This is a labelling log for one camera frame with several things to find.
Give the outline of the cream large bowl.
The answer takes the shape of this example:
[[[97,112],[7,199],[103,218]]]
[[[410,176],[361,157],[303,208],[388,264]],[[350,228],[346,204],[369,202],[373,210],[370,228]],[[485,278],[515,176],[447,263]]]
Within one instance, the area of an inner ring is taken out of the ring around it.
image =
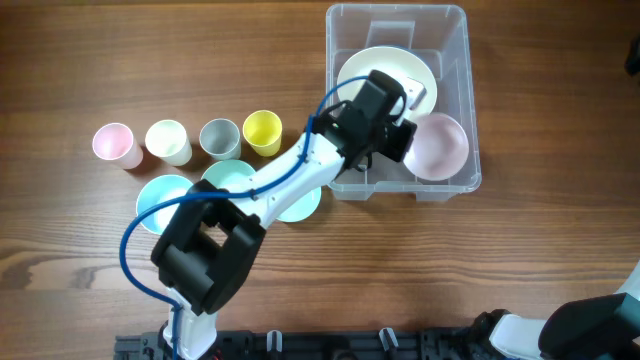
[[[424,86],[424,98],[413,110],[405,111],[403,116],[406,120],[418,123],[423,116],[434,110],[438,95],[436,79],[429,66],[417,55],[392,46],[376,46],[361,50],[345,62],[338,73],[337,82],[368,75],[372,70],[384,72],[402,85],[410,78]]]

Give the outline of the pink small bowl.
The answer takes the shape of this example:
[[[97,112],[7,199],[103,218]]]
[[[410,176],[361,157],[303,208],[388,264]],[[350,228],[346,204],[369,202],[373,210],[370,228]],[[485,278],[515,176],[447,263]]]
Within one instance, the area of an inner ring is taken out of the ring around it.
[[[403,164],[415,176],[442,181],[456,175],[469,155],[469,140],[462,126],[444,113],[421,115]]]

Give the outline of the clear plastic storage bin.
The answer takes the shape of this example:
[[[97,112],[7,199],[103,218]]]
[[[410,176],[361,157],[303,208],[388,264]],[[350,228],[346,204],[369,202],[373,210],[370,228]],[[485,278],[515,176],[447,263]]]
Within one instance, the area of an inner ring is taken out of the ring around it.
[[[444,202],[476,190],[482,181],[467,19],[456,5],[335,4],[326,12],[326,86],[338,84],[345,62],[357,52],[392,46],[417,55],[434,73],[438,90],[432,112],[454,118],[464,129],[470,152],[449,179],[429,181],[380,154],[364,171],[349,170],[329,187],[335,198],[366,201],[376,193],[408,193],[419,201]],[[355,92],[349,83],[334,95]]]

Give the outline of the mint green small bowl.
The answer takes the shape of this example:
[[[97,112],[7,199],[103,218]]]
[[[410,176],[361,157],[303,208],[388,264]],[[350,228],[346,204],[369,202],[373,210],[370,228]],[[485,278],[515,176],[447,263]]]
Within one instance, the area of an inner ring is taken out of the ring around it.
[[[204,172],[199,186],[204,191],[242,192],[248,188],[246,182],[255,173],[251,165],[241,160],[218,161]]]

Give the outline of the grey cup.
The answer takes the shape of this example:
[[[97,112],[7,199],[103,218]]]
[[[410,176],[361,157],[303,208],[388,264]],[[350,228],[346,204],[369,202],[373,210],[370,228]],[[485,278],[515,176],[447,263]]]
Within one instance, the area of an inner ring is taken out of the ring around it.
[[[200,131],[202,149],[216,161],[239,159],[241,134],[237,125],[229,119],[209,121]]]

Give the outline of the cream cup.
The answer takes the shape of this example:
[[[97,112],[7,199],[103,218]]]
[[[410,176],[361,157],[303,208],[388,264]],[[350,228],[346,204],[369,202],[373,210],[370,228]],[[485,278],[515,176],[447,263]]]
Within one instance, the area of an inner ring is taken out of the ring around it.
[[[192,147],[184,126],[165,119],[154,123],[145,135],[148,151],[172,166],[186,165],[192,157]]]

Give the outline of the light blue small bowl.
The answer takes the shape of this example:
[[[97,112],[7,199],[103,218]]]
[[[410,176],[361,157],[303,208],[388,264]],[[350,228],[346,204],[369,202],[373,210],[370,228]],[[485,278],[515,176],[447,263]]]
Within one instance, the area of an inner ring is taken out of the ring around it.
[[[140,191],[136,201],[136,214],[168,200],[184,196],[193,183],[180,175],[162,175],[148,182]],[[160,209],[146,217],[141,225],[149,232],[161,235],[169,224],[178,204]]]

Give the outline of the pink cup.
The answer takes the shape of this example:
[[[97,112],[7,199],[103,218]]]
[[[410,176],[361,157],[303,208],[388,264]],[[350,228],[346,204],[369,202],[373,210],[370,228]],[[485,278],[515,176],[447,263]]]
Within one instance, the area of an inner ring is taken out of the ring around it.
[[[94,154],[122,169],[136,168],[143,160],[143,151],[131,129],[122,123],[101,127],[92,140]]]

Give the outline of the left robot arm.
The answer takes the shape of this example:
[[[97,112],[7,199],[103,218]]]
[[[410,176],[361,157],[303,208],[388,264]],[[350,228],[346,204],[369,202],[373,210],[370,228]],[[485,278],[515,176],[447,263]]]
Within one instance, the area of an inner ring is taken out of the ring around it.
[[[356,77],[352,99],[321,103],[300,139],[235,186],[193,185],[156,243],[151,260],[177,308],[164,338],[179,359],[214,344],[218,311],[244,284],[269,226],[295,202],[372,154],[400,162],[416,126],[408,115],[427,91],[379,70]]]

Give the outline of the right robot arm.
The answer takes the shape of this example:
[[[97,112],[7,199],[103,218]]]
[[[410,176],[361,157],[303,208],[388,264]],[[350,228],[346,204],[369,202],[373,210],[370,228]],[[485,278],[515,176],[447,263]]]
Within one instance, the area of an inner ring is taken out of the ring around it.
[[[639,268],[613,294],[568,302],[546,320],[484,313],[469,339],[504,359],[638,359]]]

